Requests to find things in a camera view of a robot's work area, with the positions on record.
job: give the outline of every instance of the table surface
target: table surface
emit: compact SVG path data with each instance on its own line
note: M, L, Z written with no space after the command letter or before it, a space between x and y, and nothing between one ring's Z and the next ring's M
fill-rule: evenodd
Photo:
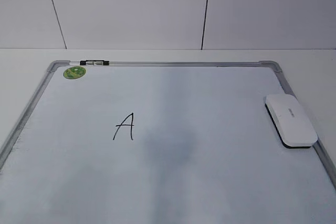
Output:
M336 163L336 50L63 50L0 49L0 144L54 60L260 61L280 64Z

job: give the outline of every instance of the white wall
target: white wall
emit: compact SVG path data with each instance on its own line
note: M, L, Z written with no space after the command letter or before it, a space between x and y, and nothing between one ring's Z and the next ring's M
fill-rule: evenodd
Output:
M54 0L68 48L200 49L206 0ZM204 49L336 48L336 0L208 0ZM0 0L0 48L64 48L51 0Z
M0 0L0 48L64 48L51 0Z
M206 0L54 1L68 48L201 48Z
M208 0L204 48L336 48L336 0Z

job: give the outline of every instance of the round magnet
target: round magnet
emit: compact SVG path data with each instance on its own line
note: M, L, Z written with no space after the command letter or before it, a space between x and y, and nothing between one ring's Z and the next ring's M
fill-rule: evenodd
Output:
M64 71L63 76L67 79L73 80L81 78L86 73L86 69L80 66L71 67Z

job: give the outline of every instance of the aluminum whiteboard frame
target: aluminum whiteboard frame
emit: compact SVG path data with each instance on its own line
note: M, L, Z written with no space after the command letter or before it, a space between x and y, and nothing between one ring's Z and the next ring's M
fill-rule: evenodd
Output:
M16 140L20 136L22 129L27 123L31 113L33 112L36 104L38 103L40 97L42 96L44 90L48 86L49 81L54 75L55 71L59 67L64 66L79 66L79 61L69 61L69 60L57 60L52 62L47 68L47 72L43 77L41 83L34 92L32 98L27 104L26 108L23 110L19 120L13 127L9 136L5 140L4 144L0 148L0 172L6 162L8 155L11 153ZM292 88L287 82L285 75L280 68L279 64L275 61L259 61L259 62L112 62L110 61L107 66L97 66L96 67L108 67L108 66L119 66L119 67L266 67L273 70L279 83L286 94L294 95ZM320 138L314 144L314 149L319 156L329 178L336 189L336 168L332 162L330 156L328 155L326 149L324 148Z

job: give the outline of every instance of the whiteboard eraser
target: whiteboard eraser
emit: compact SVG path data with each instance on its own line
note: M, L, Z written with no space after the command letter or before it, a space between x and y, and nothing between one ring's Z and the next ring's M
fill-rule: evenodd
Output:
M309 148L317 134L298 100L290 94L266 96L266 107L287 148Z

